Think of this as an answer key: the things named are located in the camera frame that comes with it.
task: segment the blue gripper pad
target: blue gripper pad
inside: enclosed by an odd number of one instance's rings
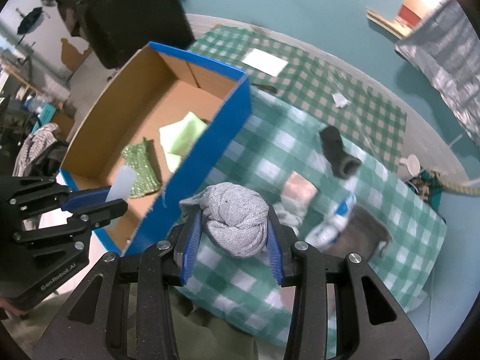
[[[282,269],[282,253],[280,252],[280,247],[277,239],[275,238],[275,232],[269,219],[267,220],[267,251],[268,260],[270,261],[270,269],[272,270],[272,276],[275,278],[278,285],[281,286],[284,279]]]
[[[74,212],[83,207],[90,207],[96,204],[105,203],[110,187],[96,188],[94,190],[83,190],[73,192],[69,195],[68,200],[64,202],[60,208],[62,211]]]
[[[180,273],[180,281],[184,286],[194,271],[195,261],[197,260],[198,246],[202,238],[202,212],[198,210],[193,223],[191,225],[190,235],[188,237],[187,246],[183,252],[182,269]]]

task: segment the checkered tablecloth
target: checkered tablecloth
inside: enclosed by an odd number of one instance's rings
[[[346,139],[346,150],[360,158],[363,165],[347,181],[333,177],[318,137],[324,123],[255,88],[251,101],[250,118],[201,190],[230,181],[259,192],[273,204],[280,201],[283,185],[295,171],[320,191],[299,228],[301,239],[354,193],[358,203],[384,223],[392,236],[385,256],[374,256],[370,264],[408,310],[442,246],[446,234],[443,220],[385,166]],[[238,328],[275,344],[285,344],[290,313],[282,305],[266,252],[247,259],[234,258],[204,234],[193,277],[180,290]],[[329,327],[332,354],[335,320],[329,321]]]
[[[244,64],[245,55],[255,48],[289,64],[277,77]],[[234,27],[214,28],[197,39],[190,50],[248,72],[251,83],[275,87],[276,97],[337,127],[388,170],[397,171],[407,115],[341,69],[297,47]],[[337,92],[350,100],[347,108],[335,107],[332,94]]]

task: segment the dark gray rolled sock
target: dark gray rolled sock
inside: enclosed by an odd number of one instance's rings
[[[320,140],[323,155],[330,162],[335,177],[347,180],[362,165],[357,157],[345,152],[340,131],[336,127],[328,126],[320,131]]]

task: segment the white paper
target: white paper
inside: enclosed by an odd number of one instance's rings
[[[259,49],[253,49],[242,61],[244,64],[276,77],[288,62]]]
[[[350,102],[341,93],[334,93],[332,97],[337,108],[344,108],[350,104]]]

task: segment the sparkly green fabric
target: sparkly green fabric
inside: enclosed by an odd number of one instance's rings
[[[128,145],[121,151],[125,165],[132,167],[138,173],[137,181],[130,192],[131,198],[141,198],[149,193],[157,192],[161,186],[148,161],[147,142],[143,138],[141,143]]]

